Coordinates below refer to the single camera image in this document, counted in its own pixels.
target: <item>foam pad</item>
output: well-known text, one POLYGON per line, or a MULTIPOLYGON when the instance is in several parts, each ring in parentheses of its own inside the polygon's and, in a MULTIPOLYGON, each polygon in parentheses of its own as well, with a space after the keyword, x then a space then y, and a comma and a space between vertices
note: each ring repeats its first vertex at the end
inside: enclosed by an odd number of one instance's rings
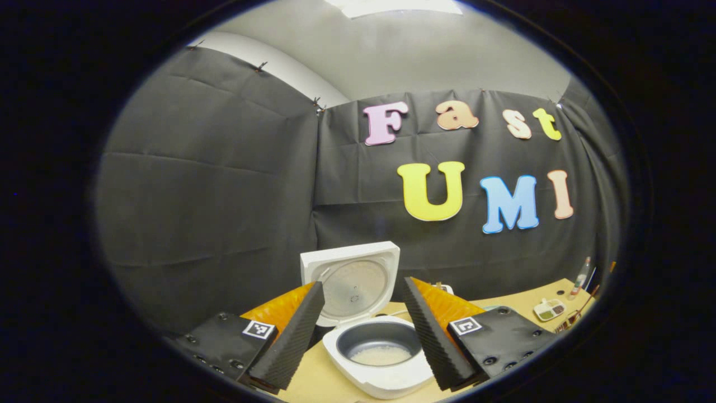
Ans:
POLYGON ((291 378, 308 349, 311 335, 318 320, 325 299, 323 283, 316 281, 306 294, 281 336, 249 369, 252 385, 277 394, 279 389, 289 387, 291 378))
POLYGON ((455 391, 467 384, 488 379, 484 372, 474 370, 445 335, 411 278, 403 279, 402 291, 425 358, 440 389, 451 388, 455 391))

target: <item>black curtain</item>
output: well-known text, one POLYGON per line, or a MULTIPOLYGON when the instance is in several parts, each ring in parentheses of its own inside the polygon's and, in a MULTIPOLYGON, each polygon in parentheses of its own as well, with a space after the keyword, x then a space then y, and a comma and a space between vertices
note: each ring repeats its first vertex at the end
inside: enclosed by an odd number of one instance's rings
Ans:
POLYGON ((490 298, 576 277, 619 244, 626 180, 614 133, 589 105, 482 90, 403 93, 317 113, 266 72, 210 49, 185 49, 151 75, 110 134, 97 179, 97 222, 116 281, 151 324, 184 333, 226 310, 242 313, 301 284, 299 254, 383 240, 401 248, 400 276, 442 281, 466 299, 490 298), (480 119, 445 131, 435 107, 468 104, 480 119), (366 146, 367 106, 403 101, 394 143, 366 146), (555 118, 559 141, 532 112, 555 118), (502 112, 532 131, 510 134, 502 112), (403 202, 398 166, 426 163, 429 200, 446 198, 443 161, 465 164, 463 206, 422 222, 403 202), (547 173, 564 170, 574 215, 554 217, 547 173), (513 192, 536 178, 539 225, 485 234, 480 180, 513 192))

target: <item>orange letter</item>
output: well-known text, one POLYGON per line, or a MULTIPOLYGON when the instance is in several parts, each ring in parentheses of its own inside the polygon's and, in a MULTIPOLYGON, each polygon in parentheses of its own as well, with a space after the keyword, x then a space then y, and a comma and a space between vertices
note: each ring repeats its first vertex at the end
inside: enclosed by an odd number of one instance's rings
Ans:
POLYGON ((565 171, 552 171, 547 177, 554 185, 554 195, 557 197, 557 210, 554 217, 565 219, 572 217, 574 209, 569 204, 569 192, 567 192, 567 173, 565 171))
POLYGON ((459 128, 474 128, 480 122, 468 104, 462 101, 447 101, 435 107, 435 112, 439 113, 437 117, 437 125, 444 130, 455 130, 459 128))

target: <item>letter m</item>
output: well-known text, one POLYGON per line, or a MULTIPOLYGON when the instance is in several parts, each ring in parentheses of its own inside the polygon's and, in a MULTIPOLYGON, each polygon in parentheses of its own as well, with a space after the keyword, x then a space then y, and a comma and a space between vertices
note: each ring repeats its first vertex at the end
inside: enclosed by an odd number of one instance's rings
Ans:
POLYGON ((537 208, 535 205, 535 184, 534 176, 524 175, 517 179, 517 187, 514 196, 510 194, 505 182, 497 176, 488 176, 480 181, 488 195, 488 222, 483 225, 483 232, 495 234, 502 231, 503 224, 500 222, 500 212, 507 224, 512 229, 517 222, 517 228, 534 228, 539 224, 537 219, 537 208))

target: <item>table surface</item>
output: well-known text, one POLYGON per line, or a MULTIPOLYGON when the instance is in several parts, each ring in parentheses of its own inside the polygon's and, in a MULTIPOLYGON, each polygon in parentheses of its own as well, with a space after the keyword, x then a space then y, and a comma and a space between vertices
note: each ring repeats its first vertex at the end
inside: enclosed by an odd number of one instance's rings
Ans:
MULTIPOLYGON (((484 300, 474 300, 471 302, 483 308, 492 305, 508 306, 542 328, 548 331, 554 331, 554 328, 559 326, 559 324, 566 319, 567 314, 581 308, 589 298, 589 294, 586 291, 580 290, 579 294, 573 300, 567 300, 567 295, 569 295, 573 286, 574 283, 565 278, 533 290, 523 291, 522 293, 487 298, 484 300), (557 291, 559 290, 563 290, 564 294, 557 295, 557 291), (533 308, 542 301, 542 298, 547 300, 554 298, 559 299, 567 307, 565 313, 549 321, 540 322, 533 308)), ((587 312, 593 303, 594 298, 589 301, 584 312, 587 312)), ((390 302, 379 313, 391 314, 404 309, 404 303, 390 302)), ((410 321, 410 315, 407 313, 398 314, 396 316, 410 321)), ((451 392, 449 389, 441 391, 437 386, 435 378, 433 378, 416 392, 390 401, 400 403, 436 402, 454 394, 461 393, 464 390, 465 389, 461 389, 457 392, 451 392)), ((278 398, 288 403, 386 402, 385 400, 371 397, 353 385, 348 378, 344 377, 331 361, 322 342, 318 342, 315 346, 306 351, 291 380, 289 388, 285 391, 280 391, 278 398)))

